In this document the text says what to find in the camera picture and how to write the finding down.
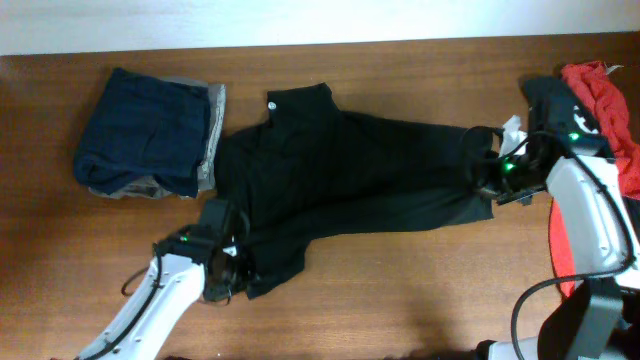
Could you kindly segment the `black t-shirt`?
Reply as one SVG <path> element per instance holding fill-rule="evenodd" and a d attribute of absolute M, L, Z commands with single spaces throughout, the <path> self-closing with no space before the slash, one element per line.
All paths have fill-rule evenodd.
<path fill-rule="evenodd" d="M 343 111 L 325 84 L 267 102 L 267 120 L 223 137 L 214 165 L 218 194 L 249 220 L 249 298 L 299 274 L 316 239 L 492 218 L 468 177 L 489 134 Z"/>

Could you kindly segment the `red garment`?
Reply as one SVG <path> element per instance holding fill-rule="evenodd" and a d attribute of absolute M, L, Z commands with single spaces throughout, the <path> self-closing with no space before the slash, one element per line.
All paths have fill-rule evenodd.
<path fill-rule="evenodd" d="M 639 230 L 639 145 L 632 140 L 630 114 L 622 92 L 611 82 L 613 71 L 602 61 L 569 64 L 560 74 L 564 82 L 598 121 L 616 158 L 619 184 L 634 230 Z M 554 274 L 575 273 L 573 257 L 561 211 L 552 204 L 549 217 L 549 247 Z"/>

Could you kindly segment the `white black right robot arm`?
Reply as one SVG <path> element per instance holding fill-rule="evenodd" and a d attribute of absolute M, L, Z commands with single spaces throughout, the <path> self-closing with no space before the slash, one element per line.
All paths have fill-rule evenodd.
<path fill-rule="evenodd" d="M 475 190 L 503 205 L 546 191 L 558 205 L 574 272 L 526 290 L 508 342 L 486 341 L 482 359 L 636 359 L 639 356 L 639 244 L 621 194 L 613 151 L 597 120 L 561 79 L 525 80 L 528 129 L 508 121 L 493 132 L 496 155 L 474 158 Z M 576 288 L 535 337 L 519 339 L 524 302 L 548 286 Z"/>

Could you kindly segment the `folded navy blue garment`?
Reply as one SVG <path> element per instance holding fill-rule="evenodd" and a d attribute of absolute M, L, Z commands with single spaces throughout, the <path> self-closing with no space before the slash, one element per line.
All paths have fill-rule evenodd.
<path fill-rule="evenodd" d="M 151 177 L 173 194 L 194 197 L 210 118 L 206 86 L 116 68 L 77 147 L 74 177 L 109 195 Z"/>

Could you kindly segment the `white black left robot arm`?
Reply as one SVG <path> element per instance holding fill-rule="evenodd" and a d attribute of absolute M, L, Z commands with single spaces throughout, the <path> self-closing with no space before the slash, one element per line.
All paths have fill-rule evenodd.
<path fill-rule="evenodd" d="M 244 291 L 252 261 L 230 230 L 187 225 L 153 245 L 144 278 L 112 322 L 77 357 L 153 359 L 188 308 L 230 303 Z"/>

